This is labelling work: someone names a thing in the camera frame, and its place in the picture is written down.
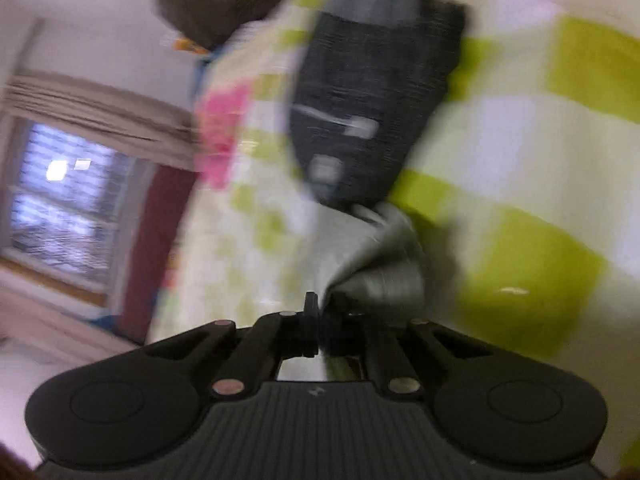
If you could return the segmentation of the sage green pants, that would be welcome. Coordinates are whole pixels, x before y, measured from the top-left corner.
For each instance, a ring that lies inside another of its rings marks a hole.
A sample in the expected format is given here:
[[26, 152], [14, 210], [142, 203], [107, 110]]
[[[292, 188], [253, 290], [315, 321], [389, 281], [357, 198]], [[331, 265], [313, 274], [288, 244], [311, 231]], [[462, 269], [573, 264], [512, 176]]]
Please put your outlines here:
[[391, 204], [321, 206], [308, 278], [324, 318], [352, 311], [398, 325], [426, 309], [426, 253], [409, 216]]

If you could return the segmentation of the green checkered bed sheet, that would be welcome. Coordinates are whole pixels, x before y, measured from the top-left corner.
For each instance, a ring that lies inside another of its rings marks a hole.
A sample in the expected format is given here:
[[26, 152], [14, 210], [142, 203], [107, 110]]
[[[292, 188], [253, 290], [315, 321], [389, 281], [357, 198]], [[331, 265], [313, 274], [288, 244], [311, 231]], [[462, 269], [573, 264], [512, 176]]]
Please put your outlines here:
[[[450, 229], [454, 290], [430, 317], [600, 389], [596, 461], [639, 461], [639, 0], [458, 0], [450, 91], [390, 194]], [[198, 159], [149, 332], [293, 310], [318, 209], [286, 138], [288, 98], [326, 0], [282, 0], [209, 67]]]

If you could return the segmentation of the barred window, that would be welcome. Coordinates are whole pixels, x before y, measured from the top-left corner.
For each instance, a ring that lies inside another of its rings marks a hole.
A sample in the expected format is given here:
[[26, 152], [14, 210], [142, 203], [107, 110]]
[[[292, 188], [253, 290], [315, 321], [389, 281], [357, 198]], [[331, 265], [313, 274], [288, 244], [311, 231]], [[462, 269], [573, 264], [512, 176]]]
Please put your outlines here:
[[9, 255], [102, 289], [110, 279], [133, 157], [29, 122], [8, 177]]

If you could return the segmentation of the dark folded garment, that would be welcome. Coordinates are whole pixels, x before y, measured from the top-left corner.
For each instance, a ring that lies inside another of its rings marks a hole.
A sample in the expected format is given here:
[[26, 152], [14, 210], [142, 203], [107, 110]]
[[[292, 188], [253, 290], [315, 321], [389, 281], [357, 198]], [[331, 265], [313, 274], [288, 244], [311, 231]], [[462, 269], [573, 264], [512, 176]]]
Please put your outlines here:
[[445, 99], [465, 22], [450, 0], [328, 0], [288, 121], [320, 204], [374, 206], [388, 195]]

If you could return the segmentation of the beige curtain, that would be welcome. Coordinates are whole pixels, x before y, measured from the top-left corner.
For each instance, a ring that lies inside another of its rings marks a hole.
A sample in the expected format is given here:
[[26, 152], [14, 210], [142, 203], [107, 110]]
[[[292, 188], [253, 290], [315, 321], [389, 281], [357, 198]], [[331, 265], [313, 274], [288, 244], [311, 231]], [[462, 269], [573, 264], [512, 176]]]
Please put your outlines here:
[[169, 167], [192, 171], [191, 114], [140, 94], [55, 73], [11, 76], [1, 110]]

